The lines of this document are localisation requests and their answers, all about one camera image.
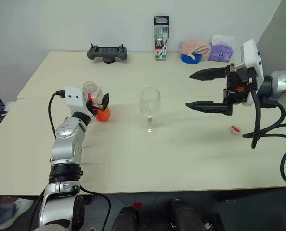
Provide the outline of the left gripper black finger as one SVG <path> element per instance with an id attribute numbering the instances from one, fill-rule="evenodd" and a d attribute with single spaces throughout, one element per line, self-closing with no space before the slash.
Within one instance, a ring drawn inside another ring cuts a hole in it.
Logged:
<path id="1" fill-rule="evenodd" d="M 102 98 L 101 110 L 104 111 L 109 104 L 109 93 L 106 93 Z"/>

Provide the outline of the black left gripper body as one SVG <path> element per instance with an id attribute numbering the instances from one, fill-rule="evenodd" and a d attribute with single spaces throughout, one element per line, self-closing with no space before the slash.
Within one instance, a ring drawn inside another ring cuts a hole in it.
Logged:
<path id="1" fill-rule="evenodd" d="M 103 104 L 95 104 L 93 101 L 87 100 L 86 101 L 86 107 L 88 111 L 90 111 L 94 116 L 98 114 L 98 111 L 103 111 L 104 110 L 104 105 Z"/>

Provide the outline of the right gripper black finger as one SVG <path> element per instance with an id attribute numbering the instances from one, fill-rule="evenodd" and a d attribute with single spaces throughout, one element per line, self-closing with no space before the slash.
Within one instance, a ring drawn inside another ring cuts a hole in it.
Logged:
<path id="1" fill-rule="evenodd" d="M 226 78 L 226 72 L 226 67 L 202 69 L 191 74 L 189 78 L 199 81 L 213 81 L 214 79 Z"/>
<path id="2" fill-rule="evenodd" d="M 228 103 L 214 103 L 213 101 L 195 101 L 186 103 L 186 107 L 203 113 L 223 114 L 231 116 L 233 113 L 233 105 Z"/>

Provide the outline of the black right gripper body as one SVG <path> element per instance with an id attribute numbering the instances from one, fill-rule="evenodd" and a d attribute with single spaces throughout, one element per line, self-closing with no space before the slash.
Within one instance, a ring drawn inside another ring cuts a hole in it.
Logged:
<path id="1" fill-rule="evenodd" d="M 234 64 L 222 68 L 222 75 L 226 79 L 226 87 L 223 89 L 222 104 L 249 103 L 249 99 L 257 103 L 257 78 L 254 68 L 236 69 Z"/>

